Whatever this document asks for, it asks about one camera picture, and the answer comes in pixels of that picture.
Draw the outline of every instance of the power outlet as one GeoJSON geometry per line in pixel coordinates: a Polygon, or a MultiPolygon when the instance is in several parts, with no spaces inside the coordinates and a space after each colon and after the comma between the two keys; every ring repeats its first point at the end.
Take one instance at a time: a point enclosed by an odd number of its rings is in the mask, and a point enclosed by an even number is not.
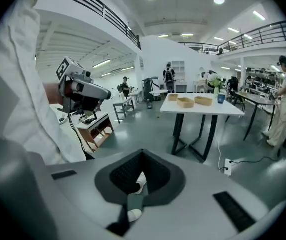
{"type": "Polygon", "coordinates": [[[230,163],[230,159],[225,159],[224,163],[224,174],[230,177],[232,175],[232,163],[230,163]]]}

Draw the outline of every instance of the white pants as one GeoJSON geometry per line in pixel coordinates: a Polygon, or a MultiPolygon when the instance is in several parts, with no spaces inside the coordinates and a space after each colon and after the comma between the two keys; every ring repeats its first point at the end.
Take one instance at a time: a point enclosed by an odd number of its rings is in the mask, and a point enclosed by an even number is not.
{"type": "Polygon", "coordinates": [[[273,146],[281,145],[286,139],[286,102],[276,107],[271,129],[267,133],[269,143],[273,146]]]}

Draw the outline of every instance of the cardboard tray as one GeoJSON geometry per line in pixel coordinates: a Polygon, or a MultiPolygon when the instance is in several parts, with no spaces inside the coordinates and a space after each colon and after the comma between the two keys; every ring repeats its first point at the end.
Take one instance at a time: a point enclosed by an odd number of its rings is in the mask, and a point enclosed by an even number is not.
{"type": "Polygon", "coordinates": [[[170,101],[170,102],[176,102],[177,101],[177,99],[178,99],[178,97],[179,97],[179,95],[178,94],[170,94],[169,96],[168,96],[168,100],[170,101]]]}
{"type": "Polygon", "coordinates": [[[190,109],[194,107],[194,100],[189,98],[178,98],[177,104],[183,109],[190,109]]]}
{"type": "Polygon", "coordinates": [[[200,96],[195,97],[194,100],[195,100],[195,103],[203,105],[203,106],[211,106],[213,102],[213,99],[211,98],[205,98],[205,97],[200,97],[200,96]]]}

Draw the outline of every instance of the blue cup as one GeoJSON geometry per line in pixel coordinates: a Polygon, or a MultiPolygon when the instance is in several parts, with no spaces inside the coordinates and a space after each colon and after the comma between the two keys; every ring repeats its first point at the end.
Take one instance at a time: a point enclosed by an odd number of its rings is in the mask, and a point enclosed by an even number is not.
{"type": "Polygon", "coordinates": [[[219,93],[217,95],[217,102],[223,104],[223,102],[225,101],[225,96],[226,96],[225,93],[219,93]]]}

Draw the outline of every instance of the ceiling light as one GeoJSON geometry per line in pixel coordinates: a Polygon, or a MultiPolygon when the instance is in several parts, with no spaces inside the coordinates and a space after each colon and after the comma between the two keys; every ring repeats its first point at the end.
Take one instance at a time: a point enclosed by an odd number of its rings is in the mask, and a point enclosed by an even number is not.
{"type": "Polygon", "coordinates": [[[271,68],[276,70],[277,72],[280,72],[280,70],[276,66],[274,66],[274,65],[272,65],[271,68]]]}
{"type": "Polygon", "coordinates": [[[245,34],[244,36],[245,36],[246,38],[250,39],[250,40],[253,39],[253,37],[251,37],[251,36],[249,36],[249,35],[247,35],[247,34],[245,34]]]}
{"type": "Polygon", "coordinates": [[[259,17],[262,21],[265,21],[265,18],[264,18],[261,14],[259,14],[256,10],[253,11],[253,14],[254,14],[255,16],[259,17]]]}
{"type": "Polygon", "coordinates": [[[235,32],[235,33],[239,33],[239,31],[237,31],[237,30],[235,30],[235,29],[233,29],[233,28],[231,28],[231,27],[229,27],[228,30],[231,30],[231,31],[233,31],[233,32],[235,32]]]}
{"type": "Polygon", "coordinates": [[[214,3],[216,3],[217,5],[223,5],[225,2],[225,0],[214,0],[214,3]]]}
{"type": "Polygon", "coordinates": [[[121,69],[121,71],[124,71],[124,70],[131,70],[131,69],[134,69],[134,67],[124,68],[124,69],[121,69]]]}
{"type": "Polygon", "coordinates": [[[100,63],[100,64],[97,64],[97,65],[94,66],[93,68],[96,69],[97,67],[100,67],[100,66],[102,66],[102,65],[104,65],[104,64],[106,64],[106,63],[109,63],[109,62],[111,62],[111,61],[108,59],[108,60],[106,60],[106,61],[103,61],[103,62],[100,63]]]}

